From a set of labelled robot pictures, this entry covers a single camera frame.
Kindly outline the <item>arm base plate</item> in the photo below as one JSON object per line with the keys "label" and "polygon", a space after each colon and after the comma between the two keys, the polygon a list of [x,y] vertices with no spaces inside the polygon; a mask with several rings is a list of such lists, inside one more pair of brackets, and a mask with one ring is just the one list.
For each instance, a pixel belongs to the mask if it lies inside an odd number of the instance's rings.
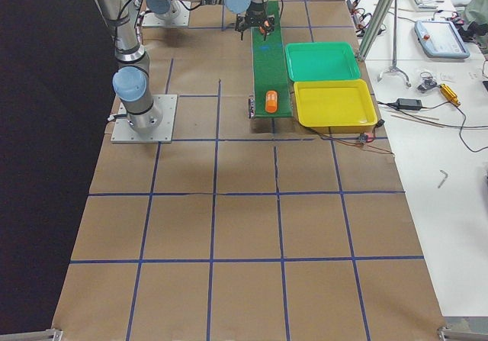
{"label": "arm base plate", "polygon": [[181,28],[189,25],[190,12],[184,8],[172,9],[165,14],[157,14],[148,8],[145,11],[144,28]]}
{"label": "arm base plate", "polygon": [[112,143],[171,143],[177,111],[177,95],[153,95],[152,108],[145,114],[135,115],[119,104],[114,120]]}

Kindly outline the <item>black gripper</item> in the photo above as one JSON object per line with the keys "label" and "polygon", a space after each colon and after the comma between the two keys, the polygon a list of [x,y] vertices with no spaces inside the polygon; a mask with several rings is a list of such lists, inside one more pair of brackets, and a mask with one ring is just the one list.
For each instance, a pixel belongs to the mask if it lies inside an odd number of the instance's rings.
{"label": "black gripper", "polygon": [[257,27],[259,30],[259,26],[266,20],[269,20],[269,23],[273,26],[274,31],[275,16],[273,14],[268,14],[267,11],[247,11],[245,15],[238,14],[236,16],[235,31],[243,35],[244,31],[251,27]]}

